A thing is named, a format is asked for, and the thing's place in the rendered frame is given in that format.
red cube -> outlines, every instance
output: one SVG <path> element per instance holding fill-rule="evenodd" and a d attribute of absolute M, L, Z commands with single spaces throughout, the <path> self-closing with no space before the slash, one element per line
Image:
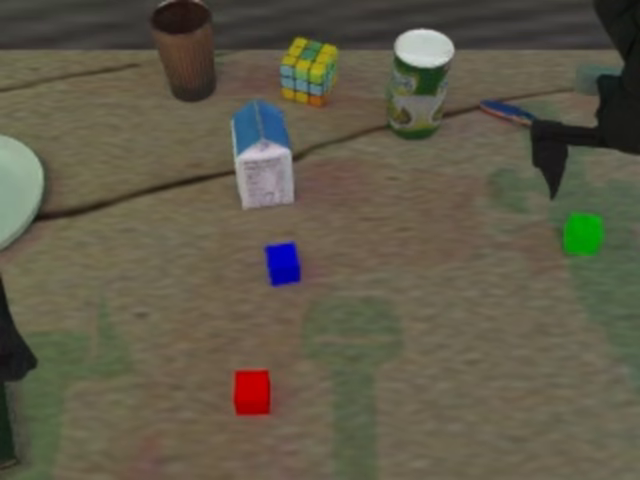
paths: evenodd
<path fill-rule="evenodd" d="M 236 415 L 268 415 L 271 412 L 269 370 L 238 370 L 234 380 Z"/>

multicolored puzzle cube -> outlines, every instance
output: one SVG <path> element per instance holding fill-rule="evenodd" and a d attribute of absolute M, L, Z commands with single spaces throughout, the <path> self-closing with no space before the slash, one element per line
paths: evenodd
<path fill-rule="evenodd" d="M 326 105 L 336 83 L 338 49 L 297 37 L 280 63 L 280 87 L 287 100 L 315 107 Z"/>

gray background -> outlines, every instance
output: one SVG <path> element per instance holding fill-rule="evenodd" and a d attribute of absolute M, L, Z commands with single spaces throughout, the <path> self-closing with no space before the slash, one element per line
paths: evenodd
<path fill-rule="evenodd" d="M 461 49 L 610 48 L 591 0 L 206 0 L 217 47 L 284 48 L 296 35 L 391 48 L 435 28 Z M 0 0 L 0 48 L 151 48 L 152 0 Z"/>

tabletop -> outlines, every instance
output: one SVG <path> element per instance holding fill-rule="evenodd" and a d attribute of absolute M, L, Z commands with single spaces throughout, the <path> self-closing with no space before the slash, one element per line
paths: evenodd
<path fill-rule="evenodd" d="M 425 141 L 385 127 L 391 55 L 341 52 L 314 108 L 280 98 L 280 52 L 221 52 L 196 104 L 153 52 L 0 53 L 0 132 L 48 178 L 0 253 L 40 360 L 10 388 L 23 465 L 0 478 L 638 477 L 640 163 L 573 149 L 550 202 L 526 131 L 476 108 L 593 124 L 575 70 L 615 53 L 461 51 Z M 229 120 L 255 97 L 285 112 L 292 206 L 240 208 Z M 604 219 L 597 257 L 562 252 L 575 211 Z M 280 241 L 303 279 L 276 289 Z M 368 353 L 319 349 L 317 325 Z M 249 367 L 272 374 L 268 417 L 233 413 Z"/>

white plate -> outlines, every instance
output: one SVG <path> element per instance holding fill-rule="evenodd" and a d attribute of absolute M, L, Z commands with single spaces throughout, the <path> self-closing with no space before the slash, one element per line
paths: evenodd
<path fill-rule="evenodd" d="M 0 135 L 0 250 L 33 222 L 44 194 L 44 169 L 28 147 Z"/>

